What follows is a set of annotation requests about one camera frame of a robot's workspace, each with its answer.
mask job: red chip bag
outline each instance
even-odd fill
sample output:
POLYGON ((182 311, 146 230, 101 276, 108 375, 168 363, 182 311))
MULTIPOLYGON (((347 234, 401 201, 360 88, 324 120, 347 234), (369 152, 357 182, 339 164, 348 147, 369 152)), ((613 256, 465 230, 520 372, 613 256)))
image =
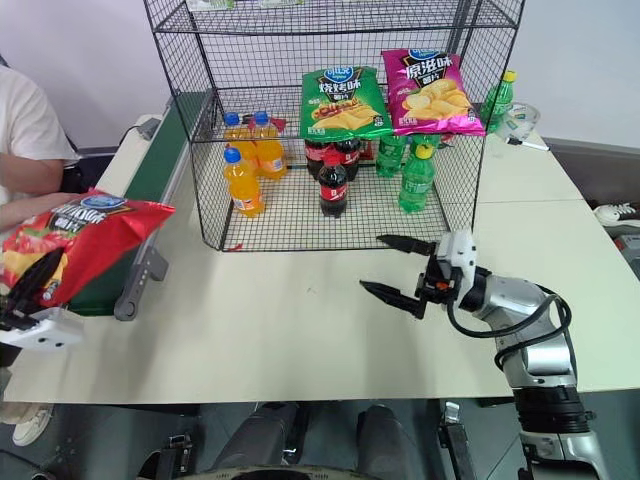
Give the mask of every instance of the red chip bag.
POLYGON ((173 212, 160 203, 127 200, 91 190, 24 222, 2 245, 3 283, 13 287, 46 253, 64 254, 39 303, 67 303, 90 280, 142 243, 173 212))

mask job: white table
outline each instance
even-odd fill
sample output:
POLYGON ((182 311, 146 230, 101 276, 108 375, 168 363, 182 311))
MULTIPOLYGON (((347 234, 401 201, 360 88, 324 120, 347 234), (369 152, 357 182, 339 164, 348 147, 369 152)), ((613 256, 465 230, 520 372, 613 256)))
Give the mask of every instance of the white table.
MULTIPOLYGON (((119 172, 143 151, 127 141, 102 184, 121 194, 130 177, 119 172)), ((147 284, 135 321, 88 318, 86 341, 75 350, 23 352, 8 400, 510 394, 493 364, 493 341, 458 334, 434 305, 424 321, 414 320, 358 284, 377 280, 411 293, 424 257, 386 250, 216 252, 201 241, 191 183, 185 175, 174 197, 177 213, 158 238, 170 262, 167 278, 147 284)), ((475 237, 480 265, 546 285, 568 301, 581 390, 640 387, 640 283, 552 154, 488 138, 475 237)))

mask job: potato chip bag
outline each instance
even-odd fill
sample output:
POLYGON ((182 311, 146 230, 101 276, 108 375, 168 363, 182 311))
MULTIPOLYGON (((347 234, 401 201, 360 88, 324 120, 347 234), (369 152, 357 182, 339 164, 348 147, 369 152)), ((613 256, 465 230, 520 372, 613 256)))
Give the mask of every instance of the potato chip bag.
POLYGON ((62 247, 58 269, 38 301, 45 307, 67 303, 126 251, 141 244, 173 211, 160 203, 91 190, 25 221, 4 241, 0 282, 13 287, 31 265, 62 247))
POLYGON ((334 67, 302 77, 300 136, 336 142, 391 133, 391 119, 371 67, 334 67))
POLYGON ((458 55, 400 49, 382 52, 382 57, 396 135, 485 134, 462 86, 458 55))

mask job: wire mesh shelf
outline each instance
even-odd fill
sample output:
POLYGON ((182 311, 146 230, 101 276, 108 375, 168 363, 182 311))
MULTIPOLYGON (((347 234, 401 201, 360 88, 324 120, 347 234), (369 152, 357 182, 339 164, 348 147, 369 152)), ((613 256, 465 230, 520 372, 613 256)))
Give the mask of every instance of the wire mesh shelf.
POLYGON ((318 35, 393 30, 468 28, 472 18, 460 23, 461 5, 475 11, 474 27, 515 28, 513 15, 491 0, 305 0, 286 10, 260 8, 256 0, 236 0, 230 10, 193 12, 169 8, 173 2, 155 2, 155 32, 231 35, 318 35))
POLYGON ((298 137, 301 81, 332 66, 377 69, 380 52, 429 48, 458 54, 469 100, 480 105, 504 73, 524 0, 305 0, 260 8, 236 0, 231 10, 191 12, 185 0, 144 0, 169 87, 191 143, 204 241, 219 250, 283 251, 380 248, 376 235, 437 240, 472 227, 484 138, 456 136, 435 156, 428 208, 397 206, 400 176, 378 178, 364 165, 339 218, 320 212, 318 186, 304 169, 298 137), (286 121, 280 138, 291 171, 262 182, 266 211, 254 219, 231 208, 222 176, 226 112, 266 110, 286 121))

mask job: pink chip bag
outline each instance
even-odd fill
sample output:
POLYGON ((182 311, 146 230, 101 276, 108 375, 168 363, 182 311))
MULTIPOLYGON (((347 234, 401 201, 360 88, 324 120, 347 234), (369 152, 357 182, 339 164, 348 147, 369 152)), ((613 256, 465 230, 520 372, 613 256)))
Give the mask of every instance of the pink chip bag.
POLYGON ((462 86, 460 57, 436 50, 382 52, 396 135, 485 135, 462 86))

